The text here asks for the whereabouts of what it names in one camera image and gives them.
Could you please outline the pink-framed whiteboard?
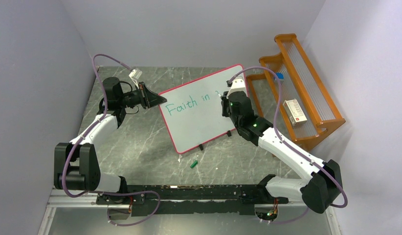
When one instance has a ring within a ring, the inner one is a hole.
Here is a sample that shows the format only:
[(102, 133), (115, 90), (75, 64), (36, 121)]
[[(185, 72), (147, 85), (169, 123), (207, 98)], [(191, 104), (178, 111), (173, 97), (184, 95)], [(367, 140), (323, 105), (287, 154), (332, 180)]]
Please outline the pink-framed whiteboard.
[(227, 80), (243, 68), (236, 64), (160, 93), (167, 99), (159, 108), (176, 152), (188, 152), (234, 130), (230, 118), (222, 116), (218, 94), (229, 90)]

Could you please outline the green marker cap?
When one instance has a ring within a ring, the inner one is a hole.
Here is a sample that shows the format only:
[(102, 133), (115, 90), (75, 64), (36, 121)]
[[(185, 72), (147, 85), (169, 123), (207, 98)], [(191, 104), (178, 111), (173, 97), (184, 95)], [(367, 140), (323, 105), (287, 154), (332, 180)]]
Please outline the green marker cap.
[(198, 164), (198, 161), (194, 161), (191, 165), (190, 168), (194, 168)]

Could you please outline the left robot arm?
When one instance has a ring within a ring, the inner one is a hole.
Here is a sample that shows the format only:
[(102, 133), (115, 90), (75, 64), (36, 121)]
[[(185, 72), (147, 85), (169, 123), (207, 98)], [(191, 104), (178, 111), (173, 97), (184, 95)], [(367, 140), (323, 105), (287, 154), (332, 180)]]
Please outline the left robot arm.
[(109, 194), (118, 203), (129, 197), (126, 180), (100, 171), (97, 149), (105, 139), (117, 130), (126, 116), (126, 108), (141, 105), (143, 109), (163, 104), (166, 98), (150, 91), (144, 82), (136, 88), (123, 92), (122, 81), (117, 77), (103, 80), (105, 92), (95, 120), (78, 137), (61, 142), (54, 150), (54, 186), (66, 193), (70, 190), (99, 191)]

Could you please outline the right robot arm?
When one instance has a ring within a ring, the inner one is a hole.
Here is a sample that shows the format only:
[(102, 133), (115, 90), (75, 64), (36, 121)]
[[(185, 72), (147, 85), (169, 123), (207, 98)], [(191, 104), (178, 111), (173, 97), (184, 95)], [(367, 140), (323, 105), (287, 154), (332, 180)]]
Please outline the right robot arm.
[(222, 115), (230, 118), (237, 133), (289, 166), (300, 178), (274, 176), (258, 188), (258, 198), (268, 203), (275, 197), (301, 200), (310, 210), (324, 213), (334, 207), (334, 200), (344, 194), (340, 166), (306, 152), (284, 137), (267, 119), (256, 115), (245, 92), (224, 92)]

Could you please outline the blue eraser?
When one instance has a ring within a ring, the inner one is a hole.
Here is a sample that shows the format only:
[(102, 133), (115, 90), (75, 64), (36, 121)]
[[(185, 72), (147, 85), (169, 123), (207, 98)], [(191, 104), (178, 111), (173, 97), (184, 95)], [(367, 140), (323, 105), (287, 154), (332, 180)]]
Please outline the blue eraser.
[(277, 75), (279, 80), (281, 80), (281, 81), (284, 80), (284, 75), (282, 73), (277, 72), (276, 75)]

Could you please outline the orange wooden tiered rack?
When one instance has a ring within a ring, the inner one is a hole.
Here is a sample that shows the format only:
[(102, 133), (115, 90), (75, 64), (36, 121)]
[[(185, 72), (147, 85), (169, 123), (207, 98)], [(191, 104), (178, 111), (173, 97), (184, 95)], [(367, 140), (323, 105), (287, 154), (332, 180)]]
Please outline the orange wooden tiered rack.
[(345, 123), (326, 87), (295, 34), (274, 38), (280, 53), (259, 59), (260, 65), (283, 75), (282, 97), (297, 100), (307, 121), (293, 125), (285, 110), (280, 111), (291, 140), (311, 151)]

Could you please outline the white red box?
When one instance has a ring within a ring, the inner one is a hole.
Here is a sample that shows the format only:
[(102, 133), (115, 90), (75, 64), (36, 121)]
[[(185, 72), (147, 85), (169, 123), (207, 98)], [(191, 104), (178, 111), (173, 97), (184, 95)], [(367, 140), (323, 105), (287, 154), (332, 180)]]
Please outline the white red box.
[(307, 122), (308, 119), (297, 99), (285, 100), (283, 107), (285, 108), (289, 121), (293, 126), (301, 125)]

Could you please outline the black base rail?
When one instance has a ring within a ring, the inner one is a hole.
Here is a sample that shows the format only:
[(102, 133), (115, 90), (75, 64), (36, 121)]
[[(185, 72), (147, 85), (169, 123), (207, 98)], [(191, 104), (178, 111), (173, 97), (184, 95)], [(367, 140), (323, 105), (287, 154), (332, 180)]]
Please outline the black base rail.
[(261, 185), (129, 185), (134, 196), (97, 196), (98, 205), (111, 209), (132, 207), (132, 216), (156, 214), (238, 213), (255, 215), (259, 205), (287, 204), (286, 197), (272, 197)]

